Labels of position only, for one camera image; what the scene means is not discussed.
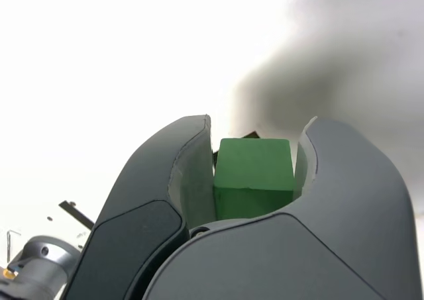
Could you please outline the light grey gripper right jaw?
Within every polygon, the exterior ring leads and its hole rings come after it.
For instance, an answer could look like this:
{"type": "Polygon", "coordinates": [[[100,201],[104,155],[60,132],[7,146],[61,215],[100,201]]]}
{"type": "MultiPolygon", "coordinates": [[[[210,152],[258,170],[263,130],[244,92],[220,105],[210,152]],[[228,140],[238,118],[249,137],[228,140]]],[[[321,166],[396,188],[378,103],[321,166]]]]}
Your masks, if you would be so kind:
{"type": "Polygon", "coordinates": [[[414,299],[416,233],[397,168],[351,126],[313,119],[299,197],[174,252],[146,299],[414,299]]]}

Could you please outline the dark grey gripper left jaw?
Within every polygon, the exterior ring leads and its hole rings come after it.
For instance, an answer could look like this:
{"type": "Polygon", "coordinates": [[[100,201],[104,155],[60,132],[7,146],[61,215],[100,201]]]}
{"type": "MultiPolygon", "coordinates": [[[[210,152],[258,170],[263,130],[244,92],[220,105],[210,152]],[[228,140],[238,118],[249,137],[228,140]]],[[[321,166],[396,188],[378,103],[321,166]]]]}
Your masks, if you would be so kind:
{"type": "Polygon", "coordinates": [[[145,141],[119,174],[64,299],[142,299],[190,230],[216,219],[211,119],[180,118],[145,141]]]}

